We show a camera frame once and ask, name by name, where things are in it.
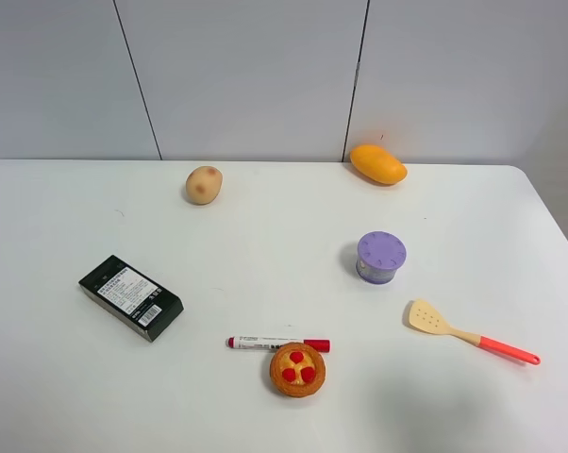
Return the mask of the purple lidded can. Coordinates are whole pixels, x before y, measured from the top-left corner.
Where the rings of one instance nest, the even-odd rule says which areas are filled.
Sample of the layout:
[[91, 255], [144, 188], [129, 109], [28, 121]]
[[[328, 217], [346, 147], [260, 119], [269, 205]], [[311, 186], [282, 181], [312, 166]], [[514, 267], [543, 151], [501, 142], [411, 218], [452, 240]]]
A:
[[364, 280], [382, 285], [393, 280], [406, 261], [407, 249], [389, 232], [372, 231], [363, 235], [357, 245], [356, 271]]

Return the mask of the beige potato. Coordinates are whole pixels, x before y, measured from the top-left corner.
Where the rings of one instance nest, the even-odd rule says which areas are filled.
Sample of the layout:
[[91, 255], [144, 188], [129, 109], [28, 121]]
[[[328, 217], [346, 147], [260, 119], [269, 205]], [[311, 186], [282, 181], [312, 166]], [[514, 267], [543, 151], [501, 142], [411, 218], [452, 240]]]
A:
[[213, 166], [197, 167], [186, 180], [186, 199], [194, 205], [207, 205], [218, 196], [222, 184], [223, 175], [217, 168]]

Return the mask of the orange mango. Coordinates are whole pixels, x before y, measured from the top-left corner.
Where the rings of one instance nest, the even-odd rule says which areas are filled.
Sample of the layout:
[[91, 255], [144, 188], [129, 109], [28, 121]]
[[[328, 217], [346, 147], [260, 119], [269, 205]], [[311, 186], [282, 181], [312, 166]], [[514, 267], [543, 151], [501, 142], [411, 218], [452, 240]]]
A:
[[364, 144], [350, 153], [353, 166], [364, 176], [383, 185], [395, 185], [406, 178], [408, 169], [381, 146]]

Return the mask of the red whiteboard marker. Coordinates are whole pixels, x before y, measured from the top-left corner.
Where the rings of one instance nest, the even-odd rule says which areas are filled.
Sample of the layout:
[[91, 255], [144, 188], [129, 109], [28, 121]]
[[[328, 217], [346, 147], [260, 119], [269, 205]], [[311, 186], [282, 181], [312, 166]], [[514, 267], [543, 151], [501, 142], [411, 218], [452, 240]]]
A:
[[231, 349], [249, 350], [277, 350], [286, 344], [299, 343], [312, 347], [320, 353], [329, 353], [330, 340], [324, 339], [288, 339], [274, 337], [234, 336], [226, 340], [226, 345]]

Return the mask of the fruit tart toy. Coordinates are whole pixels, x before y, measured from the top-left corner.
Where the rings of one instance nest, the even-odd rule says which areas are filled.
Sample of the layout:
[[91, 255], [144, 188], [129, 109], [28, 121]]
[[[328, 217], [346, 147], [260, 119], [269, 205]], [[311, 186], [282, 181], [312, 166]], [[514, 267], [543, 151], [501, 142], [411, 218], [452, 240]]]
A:
[[269, 376], [282, 394], [303, 398], [316, 394], [326, 381], [323, 356], [307, 344], [284, 344], [272, 356]]

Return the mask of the black box with label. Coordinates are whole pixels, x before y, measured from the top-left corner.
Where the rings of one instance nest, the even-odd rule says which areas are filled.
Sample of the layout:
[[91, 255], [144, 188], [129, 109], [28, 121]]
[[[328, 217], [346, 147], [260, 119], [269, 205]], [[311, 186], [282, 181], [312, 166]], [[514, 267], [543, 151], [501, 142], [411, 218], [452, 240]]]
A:
[[177, 295], [114, 255], [78, 284], [98, 306], [149, 343], [184, 311]]

